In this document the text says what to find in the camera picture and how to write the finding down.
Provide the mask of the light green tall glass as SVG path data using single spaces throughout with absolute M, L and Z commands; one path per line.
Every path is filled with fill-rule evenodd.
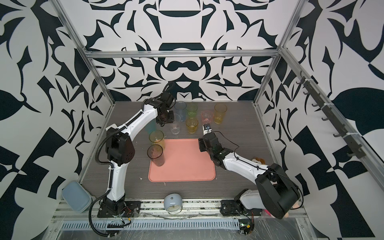
M 165 135 L 160 130 L 152 131 L 149 135 L 149 140 L 152 143 L 152 145 L 159 145 L 165 149 Z

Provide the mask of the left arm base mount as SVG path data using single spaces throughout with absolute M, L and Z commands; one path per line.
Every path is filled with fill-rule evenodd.
M 140 213 L 141 201 L 112 201 L 103 198 L 100 202 L 98 218 L 123 217 L 130 218 Z

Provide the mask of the pink short glass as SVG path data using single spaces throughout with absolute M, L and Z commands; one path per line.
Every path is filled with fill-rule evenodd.
M 201 112 L 202 124 L 210 124 L 213 121 L 214 113 L 212 111 L 202 111 Z

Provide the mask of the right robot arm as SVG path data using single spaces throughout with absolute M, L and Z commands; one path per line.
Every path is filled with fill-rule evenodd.
M 282 219 L 294 209 L 301 198 L 300 188 L 287 176 L 278 164 L 270 166 L 245 159 L 235 150 L 224 148 L 215 131 L 199 138 L 199 149 L 207 152 L 217 167 L 234 172 L 257 186 L 257 190 L 246 190 L 239 196 L 240 205 L 247 210 L 264 209 L 273 217 Z

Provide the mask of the pink plastic tray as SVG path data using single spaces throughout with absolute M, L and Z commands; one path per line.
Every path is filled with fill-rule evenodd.
M 213 161 L 201 152 L 198 139 L 165 140 L 165 163 L 150 163 L 148 179 L 154 183 L 212 181 L 216 178 Z

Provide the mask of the black wall hook rail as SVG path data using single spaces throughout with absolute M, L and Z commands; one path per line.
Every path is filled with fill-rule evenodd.
M 314 108 L 320 109 L 325 118 L 322 118 L 323 121 L 329 121 L 335 130 L 336 134 L 333 134 L 335 138 L 342 138 L 347 146 L 350 148 L 350 151 L 347 153 L 349 157 L 357 157 L 362 159 L 367 154 L 363 150 L 363 145 L 358 142 L 357 135 L 358 133 L 351 131 L 351 128 L 347 126 L 346 121 L 342 120 L 341 114 L 338 112 L 336 106 L 332 103 L 326 101 L 327 97 L 322 94 L 320 88 L 317 86 L 314 80 L 307 79 L 302 76 L 300 73 L 301 79 L 297 82 L 299 85 L 303 85 L 306 89 L 304 92 L 305 95 L 311 96 L 315 101 L 315 104 L 312 104 Z

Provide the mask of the smoky grey tall glass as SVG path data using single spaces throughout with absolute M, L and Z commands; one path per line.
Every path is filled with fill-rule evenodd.
M 151 145 L 147 150 L 147 156 L 153 164 L 161 167 L 165 163 L 164 149 L 160 145 Z

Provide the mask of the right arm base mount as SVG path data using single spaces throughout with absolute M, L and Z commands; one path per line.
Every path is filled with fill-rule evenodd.
M 240 196 L 248 191 L 249 189 L 244 189 L 238 195 L 235 196 L 233 200 L 221 200 L 220 213 L 225 217 L 245 215 L 246 217 L 251 217 L 252 214 L 255 216 L 260 216 L 263 209 L 246 209 L 240 201 Z

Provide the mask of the yellow short glass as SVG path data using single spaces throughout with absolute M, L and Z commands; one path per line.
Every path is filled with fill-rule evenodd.
M 189 134 L 194 134 L 198 129 L 199 121 L 197 118 L 186 119 L 187 131 Z

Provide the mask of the clear tall glass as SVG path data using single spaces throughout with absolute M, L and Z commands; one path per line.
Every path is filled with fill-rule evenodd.
M 174 121 L 170 124 L 170 130 L 173 135 L 178 135 L 181 130 L 181 117 L 178 114 L 174 114 Z

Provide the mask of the teal frosted glass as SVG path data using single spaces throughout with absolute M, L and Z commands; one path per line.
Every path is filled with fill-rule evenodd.
M 151 120 L 146 126 L 145 131 L 150 135 L 153 131 L 157 130 L 156 120 Z

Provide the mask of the light blue container lid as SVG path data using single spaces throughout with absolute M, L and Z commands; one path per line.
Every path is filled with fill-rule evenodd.
M 76 213 L 84 212 L 92 202 L 91 195 L 76 181 L 63 188 L 62 197 Z

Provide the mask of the green short glass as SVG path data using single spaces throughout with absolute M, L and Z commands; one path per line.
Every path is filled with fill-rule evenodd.
M 198 106 L 195 103 L 187 104 L 187 114 L 189 118 L 196 118 Z

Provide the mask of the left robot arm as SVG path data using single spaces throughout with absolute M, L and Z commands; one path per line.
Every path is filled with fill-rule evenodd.
M 160 126 L 173 123 L 175 101 L 172 94 L 163 92 L 144 100 L 141 109 L 122 125 L 107 129 L 107 135 L 95 153 L 96 163 L 108 165 L 110 170 L 106 199 L 116 203 L 125 198 L 126 172 L 136 153 L 133 140 L 152 120 Z

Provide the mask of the brown white flower toy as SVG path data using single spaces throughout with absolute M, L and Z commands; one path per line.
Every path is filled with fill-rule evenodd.
M 266 161 L 264 159 L 261 159 L 261 158 L 253 158 L 252 162 L 258 163 L 260 165 L 265 165 L 266 164 Z

